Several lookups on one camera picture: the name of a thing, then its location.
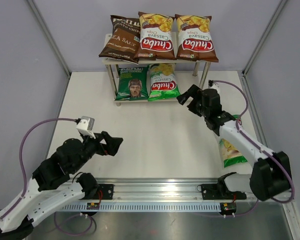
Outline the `green Chuba cassava bag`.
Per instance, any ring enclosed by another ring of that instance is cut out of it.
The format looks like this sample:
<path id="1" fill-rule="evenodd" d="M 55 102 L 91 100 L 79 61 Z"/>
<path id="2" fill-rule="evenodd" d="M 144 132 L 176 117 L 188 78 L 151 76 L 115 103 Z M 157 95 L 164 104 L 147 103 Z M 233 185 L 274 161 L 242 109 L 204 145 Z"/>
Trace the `green Chuba cassava bag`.
<path id="1" fill-rule="evenodd" d="M 149 102 L 177 98 L 180 95 L 175 66 L 175 63 L 155 63 L 149 66 Z"/>

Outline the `brown Chuba cassava bag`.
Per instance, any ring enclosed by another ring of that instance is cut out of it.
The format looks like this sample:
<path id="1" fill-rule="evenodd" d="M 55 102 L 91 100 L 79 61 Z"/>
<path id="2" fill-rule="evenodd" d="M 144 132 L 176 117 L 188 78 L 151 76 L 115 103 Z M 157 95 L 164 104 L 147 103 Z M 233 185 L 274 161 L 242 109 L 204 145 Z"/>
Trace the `brown Chuba cassava bag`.
<path id="1" fill-rule="evenodd" d="M 172 27 L 175 18 L 159 13 L 138 12 L 140 23 L 137 59 L 175 60 Z"/>
<path id="2" fill-rule="evenodd" d="M 178 49 L 176 58 L 186 61 L 219 61 L 210 33 L 212 16 L 176 14 Z"/>

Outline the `green Kettle hand cooked bag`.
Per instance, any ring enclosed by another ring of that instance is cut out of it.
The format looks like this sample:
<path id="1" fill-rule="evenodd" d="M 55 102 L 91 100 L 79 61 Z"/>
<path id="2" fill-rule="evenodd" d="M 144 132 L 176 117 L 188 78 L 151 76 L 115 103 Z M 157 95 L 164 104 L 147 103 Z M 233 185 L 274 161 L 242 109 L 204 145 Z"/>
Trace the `green Kettle hand cooked bag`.
<path id="1" fill-rule="evenodd" d="M 148 66 L 119 68 L 116 101 L 139 101 L 148 99 Z"/>

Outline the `green white Chuba bag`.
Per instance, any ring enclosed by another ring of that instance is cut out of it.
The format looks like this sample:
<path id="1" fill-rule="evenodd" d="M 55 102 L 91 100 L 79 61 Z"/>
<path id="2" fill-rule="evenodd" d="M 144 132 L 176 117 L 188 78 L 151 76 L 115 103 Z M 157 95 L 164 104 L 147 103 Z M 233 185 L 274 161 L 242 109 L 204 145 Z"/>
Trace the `green white Chuba bag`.
<path id="1" fill-rule="evenodd" d="M 219 155 L 224 168 L 247 163 L 247 159 L 226 139 L 215 136 Z"/>

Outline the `brown Kettle sea salt bag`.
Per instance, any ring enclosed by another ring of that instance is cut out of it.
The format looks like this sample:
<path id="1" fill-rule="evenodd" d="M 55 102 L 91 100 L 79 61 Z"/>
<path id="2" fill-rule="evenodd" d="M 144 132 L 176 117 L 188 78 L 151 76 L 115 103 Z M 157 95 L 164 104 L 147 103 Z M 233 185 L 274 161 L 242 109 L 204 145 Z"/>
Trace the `brown Kettle sea salt bag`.
<path id="1" fill-rule="evenodd" d="M 98 56 L 138 64 L 139 60 L 135 55 L 140 46 L 141 26 L 139 19 L 111 15 L 110 20 L 112 34 Z"/>

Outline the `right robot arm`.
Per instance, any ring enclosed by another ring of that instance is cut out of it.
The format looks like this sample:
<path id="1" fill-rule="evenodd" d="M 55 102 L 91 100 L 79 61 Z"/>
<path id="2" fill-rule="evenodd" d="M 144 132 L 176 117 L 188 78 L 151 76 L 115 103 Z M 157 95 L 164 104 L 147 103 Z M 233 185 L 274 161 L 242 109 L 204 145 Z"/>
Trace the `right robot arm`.
<path id="1" fill-rule="evenodd" d="M 187 108 L 193 114 L 203 117 L 208 129 L 215 136 L 232 144 L 252 167 L 251 174 L 230 172 L 218 178 L 217 193 L 229 198 L 233 193 L 252 193 L 258 200 L 275 200 L 276 196 L 291 191 L 287 202 L 295 197 L 290 160 L 283 151 L 274 152 L 253 139 L 229 112 L 223 110 L 218 81 L 210 81 L 209 88 L 201 89 L 193 84 L 176 99 L 184 105 L 191 98 Z"/>

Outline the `white two-tier wooden shelf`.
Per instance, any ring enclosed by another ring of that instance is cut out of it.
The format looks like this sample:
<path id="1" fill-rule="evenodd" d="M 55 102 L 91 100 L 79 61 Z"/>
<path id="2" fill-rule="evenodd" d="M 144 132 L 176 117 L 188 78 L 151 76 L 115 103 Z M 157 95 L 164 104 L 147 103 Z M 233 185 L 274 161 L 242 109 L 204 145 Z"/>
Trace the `white two-tier wooden shelf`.
<path id="1" fill-rule="evenodd" d="M 141 59 L 138 64 L 129 63 L 123 60 L 115 60 L 112 58 L 103 58 L 102 63 L 106 67 L 106 72 L 111 85 L 112 95 L 115 98 L 118 94 L 119 87 L 119 69 L 123 67 L 134 68 L 138 66 L 147 66 L 151 64 L 176 64 L 177 67 L 183 67 L 185 64 L 191 64 L 192 70 L 175 70 L 177 85 L 180 92 L 185 92 L 191 85 L 204 87 L 211 63 L 209 61 L 187 61 L 182 59 L 168 60 L 168 59 Z"/>

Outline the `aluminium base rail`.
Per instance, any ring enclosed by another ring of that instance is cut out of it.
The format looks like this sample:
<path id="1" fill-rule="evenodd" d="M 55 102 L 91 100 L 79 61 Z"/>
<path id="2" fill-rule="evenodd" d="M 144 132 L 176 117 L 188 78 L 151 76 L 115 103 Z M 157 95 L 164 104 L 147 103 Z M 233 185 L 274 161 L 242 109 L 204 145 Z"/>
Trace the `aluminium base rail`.
<path id="1" fill-rule="evenodd" d="M 97 178 L 99 184 L 113 184 L 114 202 L 200 202 L 201 184 L 215 178 Z"/>

